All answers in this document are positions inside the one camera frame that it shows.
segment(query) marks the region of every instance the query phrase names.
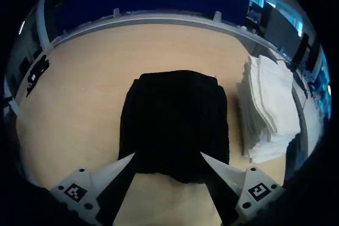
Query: stack of white towels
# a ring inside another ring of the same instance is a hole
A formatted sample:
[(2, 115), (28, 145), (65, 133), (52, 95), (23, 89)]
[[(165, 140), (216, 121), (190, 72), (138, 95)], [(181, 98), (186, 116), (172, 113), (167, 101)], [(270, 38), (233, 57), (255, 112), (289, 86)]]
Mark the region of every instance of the stack of white towels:
[(278, 158), (300, 132), (292, 96), (293, 74), (283, 61), (249, 56), (238, 84), (244, 156), (253, 163)]

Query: screw hole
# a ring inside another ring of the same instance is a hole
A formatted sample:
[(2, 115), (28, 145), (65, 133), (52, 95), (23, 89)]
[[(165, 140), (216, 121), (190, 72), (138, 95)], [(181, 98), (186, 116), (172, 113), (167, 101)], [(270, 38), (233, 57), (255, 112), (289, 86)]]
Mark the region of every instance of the screw hole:
[(93, 208), (93, 205), (91, 203), (85, 203), (84, 204), (85, 209), (91, 210)]
[(245, 203), (243, 203), (243, 205), (242, 205), (242, 207), (243, 208), (249, 208), (251, 206), (251, 203), (250, 202), (245, 202)]

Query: table surface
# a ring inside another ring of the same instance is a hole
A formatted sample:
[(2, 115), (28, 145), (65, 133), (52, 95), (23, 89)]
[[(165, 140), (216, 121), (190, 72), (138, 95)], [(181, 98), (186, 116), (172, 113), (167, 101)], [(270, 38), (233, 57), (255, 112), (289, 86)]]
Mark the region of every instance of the table surface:
[[(143, 73), (193, 70), (215, 76), (228, 100), (230, 165), (245, 170), (236, 83), (248, 52), (234, 37), (181, 25), (129, 25), (89, 33), (49, 52), (50, 67), (26, 98), (17, 132), (25, 166), (52, 188), (78, 167), (116, 161), (126, 93)], [(20, 86), (24, 91), (27, 77)], [(285, 156), (257, 165), (282, 184)], [(203, 184), (136, 174), (116, 225), (220, 225)]]

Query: black object on table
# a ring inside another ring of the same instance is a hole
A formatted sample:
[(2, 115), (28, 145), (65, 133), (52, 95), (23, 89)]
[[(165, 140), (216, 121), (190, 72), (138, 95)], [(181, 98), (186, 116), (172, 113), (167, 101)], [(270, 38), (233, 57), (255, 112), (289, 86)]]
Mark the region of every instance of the black object on table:
[(193, 71), (142, 74), (127, 93), (119, 159), (139, 154), (139, 173), (203, 183), (203, 152), (229, 163), (227, 99), (217, 79)]

